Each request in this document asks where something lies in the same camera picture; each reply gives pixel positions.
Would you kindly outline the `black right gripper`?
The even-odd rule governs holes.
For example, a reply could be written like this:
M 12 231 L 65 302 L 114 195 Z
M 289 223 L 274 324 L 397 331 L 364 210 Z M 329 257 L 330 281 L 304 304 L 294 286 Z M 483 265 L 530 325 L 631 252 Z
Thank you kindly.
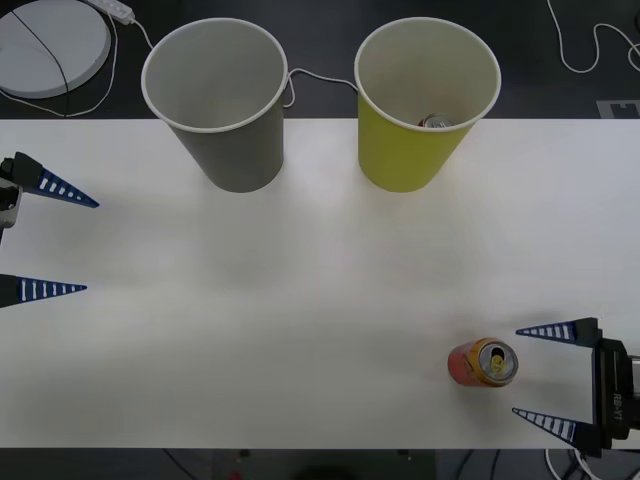
M 518 417 L 562 440 L 580 453 L 600 457 L 615 441 L 627 440 L 635 429 L 635 357 L 620 340 L 602 339 L 598 319 L 525 327 L 518 336 L 538 338 L 579 347 L 596 347 L 593 352 L 595 423 L 512 408 Z

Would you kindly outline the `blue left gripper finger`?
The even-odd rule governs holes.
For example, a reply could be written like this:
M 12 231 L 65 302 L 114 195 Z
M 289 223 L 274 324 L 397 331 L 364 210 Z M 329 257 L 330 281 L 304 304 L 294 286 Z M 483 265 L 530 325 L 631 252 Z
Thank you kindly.
M 17 152 L 13 158 L 13 181 L 26 193 L 88 208 L 99 207 L 99 203 L 89 195 L 21 152 Z
M 64 295 L 82 292 L 86 285 L 55 282 L 14 275 L 1 275 L 1 307 L 30 303 L 39 300 L 58 298 Z

